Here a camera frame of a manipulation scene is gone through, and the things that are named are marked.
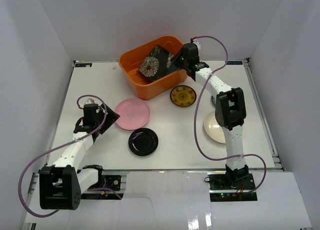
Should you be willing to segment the black square floral plate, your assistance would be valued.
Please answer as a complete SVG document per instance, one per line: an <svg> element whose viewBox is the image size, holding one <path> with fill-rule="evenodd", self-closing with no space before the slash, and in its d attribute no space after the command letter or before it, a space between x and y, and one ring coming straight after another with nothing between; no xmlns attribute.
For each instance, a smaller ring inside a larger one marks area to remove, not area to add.
<svg viewBox="0 0 320 230"><path fill-rule="evenodd" d="M174 55L160 45L156 45L138 68L149 82L154 82L167 76L167 70L173 65Z"/></svg>

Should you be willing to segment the pink round plate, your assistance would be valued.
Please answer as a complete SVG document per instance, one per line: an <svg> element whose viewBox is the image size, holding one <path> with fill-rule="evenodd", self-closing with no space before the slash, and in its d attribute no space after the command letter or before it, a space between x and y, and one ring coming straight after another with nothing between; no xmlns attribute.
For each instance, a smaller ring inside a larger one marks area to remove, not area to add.
<svg viewBox="0 0 320 230"><path fill-rule="evenodd" d="M136 130L146 125L151 111L147 102L139 98L128 98L120 102L115 112L120 115L116 124L124 130Z"/></svg>

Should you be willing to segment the teal square plate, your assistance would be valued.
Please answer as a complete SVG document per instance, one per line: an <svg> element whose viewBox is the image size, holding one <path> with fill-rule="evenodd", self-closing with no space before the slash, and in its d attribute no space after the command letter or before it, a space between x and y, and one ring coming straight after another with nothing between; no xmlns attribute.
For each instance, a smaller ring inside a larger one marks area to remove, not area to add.
<svg viewBox="0 0 320 230"><path fill-rule="evenodd" d="M171 74L175 71L179 70L179 68L175 65L172 65L168 70L167 70L167 74Z"/></svg>

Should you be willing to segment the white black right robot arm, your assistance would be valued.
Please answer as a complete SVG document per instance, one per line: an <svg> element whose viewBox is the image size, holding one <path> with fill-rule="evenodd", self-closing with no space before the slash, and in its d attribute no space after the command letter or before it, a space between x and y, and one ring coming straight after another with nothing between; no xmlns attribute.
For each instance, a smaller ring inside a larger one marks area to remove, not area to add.
<svg viewBox="0 0 320 230"><path fill-rule="evenodd" d="M209 65L200 61L199 44L191 40L184 44L171 62L186 71L196 83L202 86L196 108L205 90L215 98L215 119L222 128L227 157L225 164L226 185L236 190L249 175L249 168L243 151L243 125L247 116L244 92L233 88L213 74Z"/></svg>

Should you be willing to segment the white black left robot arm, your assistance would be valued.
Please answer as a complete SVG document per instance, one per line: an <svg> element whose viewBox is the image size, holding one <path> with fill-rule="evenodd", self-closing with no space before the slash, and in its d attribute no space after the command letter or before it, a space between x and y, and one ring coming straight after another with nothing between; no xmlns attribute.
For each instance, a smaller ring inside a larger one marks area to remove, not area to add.
<svg viewBox="0 0 320 230"><path fill-rule="evenodd" d="M106 178L100 165L80 168L84 156L120 117L108 106L85 104L83 116L75 124L73 141L61 156L39 172L39 203L44 210L76 210L82 194L93 187L105 186Z"/></svg>

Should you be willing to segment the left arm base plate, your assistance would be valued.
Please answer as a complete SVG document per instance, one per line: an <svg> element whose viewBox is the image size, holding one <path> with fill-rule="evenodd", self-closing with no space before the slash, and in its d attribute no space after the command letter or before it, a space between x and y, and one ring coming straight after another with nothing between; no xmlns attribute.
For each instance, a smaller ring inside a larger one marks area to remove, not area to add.
<svg viewBox="0 0 320 230"><path fill-rule="evenodd" d="M121 175L102 175L102 183L95 184L81 195L82 200L121 200L122 190Z"/></svg>

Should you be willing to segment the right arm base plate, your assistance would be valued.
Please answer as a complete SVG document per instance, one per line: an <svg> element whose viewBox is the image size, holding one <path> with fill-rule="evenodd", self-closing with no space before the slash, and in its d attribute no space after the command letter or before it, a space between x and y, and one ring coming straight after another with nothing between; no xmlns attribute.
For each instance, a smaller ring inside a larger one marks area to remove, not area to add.
<svg viewBox="0 0 320 230"><path fill-rule="evenodd" d="M231 182L226 174L210 174L204 178L209 185L210 201L216 202L256 202L258 200L253 175Z"/></svg>

